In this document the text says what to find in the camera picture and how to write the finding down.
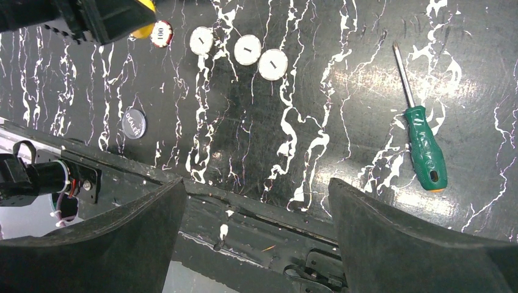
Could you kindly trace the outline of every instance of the white poker chip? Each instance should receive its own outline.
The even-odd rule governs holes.
[[[288,58],[279,49],[270,49],[259,59],[259,73],[267,81],[276,81],[286,74]]]
[[[199,26],[191,34],[189,46],[191,51],[199,56],[204,56],[210,52],[214,44],[214,35],[212,28]]]
[[[172,39],[173,28],[171,25],[163,20],[157,21],[153,28],[153,32],[151,32],[151,42],[159,48],[165,48],[169,46]]]
[[[241,65],[252,65],[261,56],[261,41],[254,35],[243,35],[234,46],[234,56]]]

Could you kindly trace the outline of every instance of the metal bracket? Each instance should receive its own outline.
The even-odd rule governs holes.
[[[327,280],[326,286],[334,292],[347,292],[347,281],[340,259],[325,255],[318,251],[311,251],[306,259],[306,272],[320,280]],[[319,293],[319,288],[304,283],[301,293]]]
[[[80,190],[76,197],[87,203],[97,203],[97,196],[101,189],[101,172],[81,163],[61,158],[59,155],[46,150],[38,150],[36,152],[36,163],[55,160],[64,162],[70,168],[71,176],[79,181]]]

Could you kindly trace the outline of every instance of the table surface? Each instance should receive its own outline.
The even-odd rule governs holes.
[[[0,35],[0,115],[21,125],[330,222],[337,177],[432,223],[517,241],[516,1],[169,1],[149,40],[78,46],[40,27]],[[188,47],[212,27],[205,57]],[[256,35],[288,56],[278,81],[233,55]],[[409,154],[397,40],[449,186],[424,191]],[[126,139],[120,119],[145,113]]]

